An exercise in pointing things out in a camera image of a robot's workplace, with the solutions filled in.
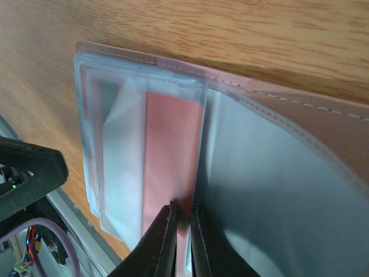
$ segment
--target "wire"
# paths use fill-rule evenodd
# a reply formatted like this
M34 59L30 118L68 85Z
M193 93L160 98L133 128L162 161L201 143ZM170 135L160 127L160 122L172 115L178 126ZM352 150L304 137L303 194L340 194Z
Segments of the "wire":
M11 237L14 237L16 234L18 234L20 231L31 227L32 225L42 225L47 228L49 228L61 241L62 245L65 248L65 251L68 254L68 257L70 259L71 266L73 268L73 276L74 277L81 277L81 268L80 268L80 262L78 260L76 250L74 250L73 245L71 244L71 241L69 240L66 233L53 221L46 219L46 218L33 218L29 221L26 221L22 224L20 224L18 227L16 227L14 230L10 231L6 235L0 238L0 244L3 244L5 241L9 240ZM39 262L39 259L37 256L35 256L35 267L39 274L42 274L42 271L44 272L41 263Z

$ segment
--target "white stitching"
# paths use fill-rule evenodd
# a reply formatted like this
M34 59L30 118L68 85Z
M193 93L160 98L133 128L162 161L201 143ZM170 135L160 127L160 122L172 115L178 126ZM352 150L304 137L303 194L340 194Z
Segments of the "white stitching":
M97 49L94 49L94 48L87 48L87 47L80 47L80 48L86 49L86 50L91 50L91 51L96 51L96 52L107 54L107 55L119 56L119 57L122 57L122 58L127 58L127 59L130 59L130 60L134 60L134 61L145 62L145 63L149 63L149 64L152 64L152 65L157 64L157 65L163 65L163 66L166 66L166 67L169 67L169 68L175 68L175 69L178 69L178 70L181 70L181 71L184 71L184 72L189 72L191 74L196 74L196 75L204 76L204 77L210 78L212 80L222 81L222 82L224 82L226 84L229 84L229 85L235 85L237 87L244 88L246 91L249 91L249 92L252 92L252 93L257 93L257 94L260 94L260 95L266 95L266 96L270 96L270 97L273 97L273 98L277 98L279 100L290 101L290 102L293 102L293 103L296 103L296 104L301 104L300 101L298 101L298 100L282 98L282 97L278 97L276 95L271 95L271 94L264 93L264 92L261 92L261 91L254 91L252 89L246 88L246 86L244 86L244 85L235 84L235 83L230 82L230 81L226 81L226 80L223 80L223 79L220 79L220 78L216 78L216 77L213 77L213 76L208 76L208 75L203 74L203 73L200 73L200 72L195 72L195 71L192 71L192 70L187 70L187 69L184 69L184 68L179 68L177 66L167 65L166 63L149 62L149 61L146 61L144 59L137 59L137 58L132 58L130 56L113 54L113 53L109 53L109 52L105 52L105 51L100 51L100 50L97 50ZM318 108L318 109L321 109L321 110L324 110L324 111L329 111L329 112L335 113L335 114L346 115L346 116L351 117L351 118L356 118L356 119L362 119L364 121L369 121L369 118L362 117L362 116L357 115L357 114L344 114L344 113L342 113L340 111L332 110L332 109L329 109L329 108L326 108L326 107L321 107L321 106L318 106L317 107L317 106L315 106L313 104L309 104L309 103L302 103L301 105L307 106L307 107Z

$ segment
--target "wooden surface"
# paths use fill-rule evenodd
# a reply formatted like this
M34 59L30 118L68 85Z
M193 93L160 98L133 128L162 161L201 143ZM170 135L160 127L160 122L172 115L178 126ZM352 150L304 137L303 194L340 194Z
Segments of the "wooden surface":
M64 191L89 212L73 80L78 40L200 63L369 103L369 1L1 0L0 113L31 143L60 149Z

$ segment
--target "wallet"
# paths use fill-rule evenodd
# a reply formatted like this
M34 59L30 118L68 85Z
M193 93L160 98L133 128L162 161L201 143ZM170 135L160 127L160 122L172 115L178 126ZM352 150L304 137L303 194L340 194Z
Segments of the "wallet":
M369 106L77 42L91 212L131 250L178 206L191 276L193 202L261 276L369 274Z

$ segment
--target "wood grain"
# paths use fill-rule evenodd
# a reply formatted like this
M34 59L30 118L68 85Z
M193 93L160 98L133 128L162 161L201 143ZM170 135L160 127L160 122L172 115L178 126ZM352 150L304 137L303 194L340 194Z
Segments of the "wood grain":
M26 141L59 149L64 191L89 212L73 55L78 40L183 59L369 103L369 2L357 0L2 0L0 113Z

